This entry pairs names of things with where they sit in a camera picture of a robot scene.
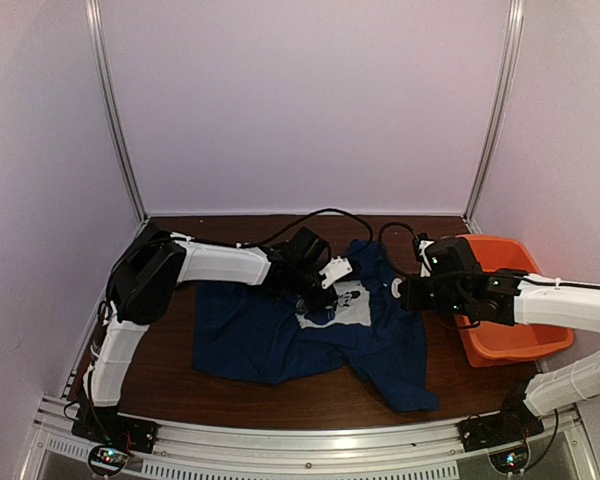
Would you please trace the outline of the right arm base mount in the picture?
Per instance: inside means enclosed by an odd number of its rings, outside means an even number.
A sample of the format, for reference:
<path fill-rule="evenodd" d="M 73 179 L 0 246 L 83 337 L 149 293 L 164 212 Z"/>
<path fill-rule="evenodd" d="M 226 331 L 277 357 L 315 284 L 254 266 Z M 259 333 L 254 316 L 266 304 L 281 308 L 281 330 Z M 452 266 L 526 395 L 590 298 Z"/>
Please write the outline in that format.
<path fill-rule="evenodd" d="M 521 442 L 544 432 L 541 419 L 518 413 L 493 413 L 476 416 L 458 424 L 465 452 L 490 449 L 500 445 Z"/>

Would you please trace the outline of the circuit board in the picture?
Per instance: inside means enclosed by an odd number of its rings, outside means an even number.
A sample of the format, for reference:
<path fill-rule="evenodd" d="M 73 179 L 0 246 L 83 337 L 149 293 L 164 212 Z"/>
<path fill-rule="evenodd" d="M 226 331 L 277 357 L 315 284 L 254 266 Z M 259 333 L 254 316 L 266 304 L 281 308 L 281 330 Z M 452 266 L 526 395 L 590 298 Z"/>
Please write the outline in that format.
<path fill-rule="evenodd" d="M 524 471 L 530 460 L 530 450 L 526 445 L 505 448 L 489 453 L 489 461 L 496 472 L 515 475 Z"/>
<path fill-rule="evenodd" d="M 88 453 L 87 466 L 100 477 L 111 477 L 122 472 L 130 455 L 109 445 L 96 445 Z"/>

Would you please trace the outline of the orange plastic bin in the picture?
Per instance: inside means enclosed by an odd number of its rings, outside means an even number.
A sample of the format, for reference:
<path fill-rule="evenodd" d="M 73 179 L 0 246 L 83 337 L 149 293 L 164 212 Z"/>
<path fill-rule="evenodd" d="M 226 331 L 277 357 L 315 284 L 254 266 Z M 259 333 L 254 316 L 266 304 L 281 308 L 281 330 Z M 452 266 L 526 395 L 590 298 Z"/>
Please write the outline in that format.
<path fill-rule="evenodd" d="M 540 272 L 526 247 L 516 240 L 476 234 L 464 237 L 485 272 L 503 268 Z M 456 315 L 454 320 L 458 327 L 463 328 L 460 337 L 469 364 L 474 368 L 536 361 L 569 349 L 575 340 L 574 331 L 564 327 L 509 327 L 485 322 L 470 329 L 467 317 Z"/>

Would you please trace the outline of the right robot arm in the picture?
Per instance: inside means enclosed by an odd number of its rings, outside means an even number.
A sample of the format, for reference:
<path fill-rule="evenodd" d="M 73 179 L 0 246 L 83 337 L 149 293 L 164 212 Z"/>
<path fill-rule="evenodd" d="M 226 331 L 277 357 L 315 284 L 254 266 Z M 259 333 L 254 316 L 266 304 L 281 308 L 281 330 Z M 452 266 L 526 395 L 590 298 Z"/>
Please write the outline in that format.
<path fill-rule="evenodd" d="M 407 310 L 459 314 L 472 323 L 551 326 L 600 334 L 600 284 L 565 281 L 520 269 L 488 271 L 478 260 L 479 237 L 415 242 L 417 274 L 396 279 L 392 295 Z M 504 401 L 492 430 L 510 442 L 541 417 L 600 395 L 600 350 L 538 374 Z"/>

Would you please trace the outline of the left aluminium frame post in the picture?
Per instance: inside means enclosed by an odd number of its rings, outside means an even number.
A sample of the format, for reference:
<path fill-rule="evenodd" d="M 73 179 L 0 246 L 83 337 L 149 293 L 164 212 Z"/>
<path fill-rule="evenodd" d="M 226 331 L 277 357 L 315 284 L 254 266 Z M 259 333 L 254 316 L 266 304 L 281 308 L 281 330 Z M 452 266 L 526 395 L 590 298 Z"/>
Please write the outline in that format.
<path fill-rule="evenodd" d="M 148 218 L 136 175 L 131 164 L 128 146 L 116 100 L 110 62 L 107 54 L 101 5 L 97 0 L 86 0 L 87 26 L 91 38 L 95 66 L 104 103 L 107 124 L 121 177 L 138 222 Z"/>

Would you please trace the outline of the right aluminium frame post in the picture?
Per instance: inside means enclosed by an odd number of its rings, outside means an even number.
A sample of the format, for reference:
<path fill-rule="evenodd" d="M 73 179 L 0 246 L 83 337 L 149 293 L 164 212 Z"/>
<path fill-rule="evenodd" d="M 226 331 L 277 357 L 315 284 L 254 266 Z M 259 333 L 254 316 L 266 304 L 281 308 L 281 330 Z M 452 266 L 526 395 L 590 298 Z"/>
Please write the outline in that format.
<path fill-rule="evenodd" d="M 476 220 L 477 210 L 486 188 L 489 170 L 495 158 L 497 143 L 504 124 L 506 106 L 518 64 L 524 18 L 525 1 L 511 0 L 509 2 L 504 44 L 491 113 L 469 199 L 462 216 L 464 223 L 471 232 L 480 230 Z"/>

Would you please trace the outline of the right circuit board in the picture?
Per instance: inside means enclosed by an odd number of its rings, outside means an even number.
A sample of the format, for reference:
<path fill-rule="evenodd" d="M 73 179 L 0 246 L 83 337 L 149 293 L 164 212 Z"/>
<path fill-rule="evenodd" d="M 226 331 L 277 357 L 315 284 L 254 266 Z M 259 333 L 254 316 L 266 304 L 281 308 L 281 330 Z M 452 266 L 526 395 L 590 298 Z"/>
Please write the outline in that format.
<path fill-rule="evenodd" d="M 505 448 L 489 453 L 489 461 L 496 472 L 515 475 L 524 471 L 530 460 L 530 450 L 526 445 Z"/>

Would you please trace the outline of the left circuit board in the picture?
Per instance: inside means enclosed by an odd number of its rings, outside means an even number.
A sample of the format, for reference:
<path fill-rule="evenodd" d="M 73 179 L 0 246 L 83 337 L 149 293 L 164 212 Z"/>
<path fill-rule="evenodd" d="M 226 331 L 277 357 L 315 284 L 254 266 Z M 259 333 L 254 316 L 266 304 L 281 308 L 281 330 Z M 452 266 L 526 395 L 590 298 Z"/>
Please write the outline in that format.
<path fill-rule="evenodd" d="M 88 453 L 87 466 L 100 477 L 111 477 L 122 472 L 130 455 L 109 445 L 96 445 Z"/>

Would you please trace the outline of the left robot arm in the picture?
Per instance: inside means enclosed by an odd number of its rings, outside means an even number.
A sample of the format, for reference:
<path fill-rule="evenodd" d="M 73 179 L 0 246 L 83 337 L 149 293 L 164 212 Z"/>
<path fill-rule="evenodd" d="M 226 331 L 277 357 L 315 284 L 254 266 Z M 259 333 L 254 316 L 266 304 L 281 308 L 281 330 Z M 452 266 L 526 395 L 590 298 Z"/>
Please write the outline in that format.
<path fill-rule="evenodd" d="M 167 312 L 174 292 L 193 282 L 229 282 L 294 295 L 308 312 L 331 309 L 335 283 L 353 270 L 303 228 L 280 244 L 222 244 L 147 225 L 111 269 L 98 310 L 90 363 L 76 392 L 74 423 L 103 444 L 124 433 L 118 408 L 135 351 Z"/>

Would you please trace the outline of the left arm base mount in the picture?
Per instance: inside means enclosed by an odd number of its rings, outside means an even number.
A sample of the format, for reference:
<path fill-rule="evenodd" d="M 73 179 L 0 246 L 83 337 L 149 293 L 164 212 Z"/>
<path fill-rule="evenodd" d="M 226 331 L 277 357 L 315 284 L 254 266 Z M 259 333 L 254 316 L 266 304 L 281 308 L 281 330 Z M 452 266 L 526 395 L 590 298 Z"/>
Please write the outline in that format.
<path fill-rule="evenodd" d="M 83 439 L 113 446 L 125 452 L 151 454 L 154 450 L 158 425 L 153 421 L 114 415 L 92 414 L 73 422 L 71 433 Z"/>

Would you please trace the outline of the starry night round brooch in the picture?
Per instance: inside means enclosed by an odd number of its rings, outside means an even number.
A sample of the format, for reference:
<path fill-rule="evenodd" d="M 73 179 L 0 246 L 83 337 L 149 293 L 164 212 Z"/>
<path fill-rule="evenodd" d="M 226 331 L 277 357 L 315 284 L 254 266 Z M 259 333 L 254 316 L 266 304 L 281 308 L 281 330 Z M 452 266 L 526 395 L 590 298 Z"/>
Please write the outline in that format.
<path fill-rule="evenodd" d="M 396 299 L 401 298 L 400 286 L 402 283 L 403 283 L 403 280 L 400 278 L 394 278 L 393 281 L 391 282 L 391 287 L 390 287 L 391 294 Z"/>

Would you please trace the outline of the navy white clothing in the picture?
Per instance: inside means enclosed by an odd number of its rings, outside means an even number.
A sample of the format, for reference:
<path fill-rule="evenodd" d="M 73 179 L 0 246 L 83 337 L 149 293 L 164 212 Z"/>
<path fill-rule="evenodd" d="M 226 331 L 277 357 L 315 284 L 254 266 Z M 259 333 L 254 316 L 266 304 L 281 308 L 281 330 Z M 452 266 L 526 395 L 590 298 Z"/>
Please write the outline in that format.
<path fill-rule="evenodd" d="M 350 366 L 393 411 L 437 410 L 439 398 L 427 388 L 424 322 L 392 295 L 386 247 L 355 240 L 346 255 L 359 271 L 336 283 L 332 310 L 300 313 L 294 296 L 274 301 L 243 284 L 198 283 L 194 369 L 279 385 Z"/>

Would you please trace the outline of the front aluminium rail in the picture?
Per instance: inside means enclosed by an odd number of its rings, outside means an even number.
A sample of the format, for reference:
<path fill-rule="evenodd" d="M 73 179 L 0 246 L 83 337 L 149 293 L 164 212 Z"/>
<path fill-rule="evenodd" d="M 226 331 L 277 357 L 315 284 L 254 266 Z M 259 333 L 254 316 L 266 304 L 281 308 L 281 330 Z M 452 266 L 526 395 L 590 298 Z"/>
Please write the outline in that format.
<path fill-rule="evenodd" d="M 398 427 L 267 430 L 159 420 L 154 449 L 135 452 L 119 479 L 506 479 L 507 451 L 531 450 L 525 479 L 599 479 L 574 407 L 543 420 L 525 445 L 467 451 L 455 419 Z"/>

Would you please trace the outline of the aluminium frame post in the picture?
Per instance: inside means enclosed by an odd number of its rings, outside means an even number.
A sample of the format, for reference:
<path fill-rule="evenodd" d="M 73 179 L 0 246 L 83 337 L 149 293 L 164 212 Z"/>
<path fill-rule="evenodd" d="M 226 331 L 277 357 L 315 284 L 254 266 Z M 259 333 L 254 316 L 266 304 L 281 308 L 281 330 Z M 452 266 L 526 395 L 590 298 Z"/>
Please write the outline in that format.
<path fill-rule="evenodd" d="M 138 222 L 148 218 L 136 175 L 131 164 L 128 146 L 116 100 L 110 62 L 107 54 L 101 5 L 97 0 L 86 0 L 87 26 L 91 38 L 95 66 L 104 103 L 107 124 L 121 177 Z"/>
<path fill-rule="evenodd" d="M 518 64 L 524 18 L 525 1 L 511 0 L 509 2 L 504 44 L 491 113 L 469 199 L 462 216 L 464 223 L 471 232 L 480 230 L 476 220 L 477 210 L 486 188 L 489 170 L 495 158 L 497 143 L 504 124 L 506 106 Z"/>

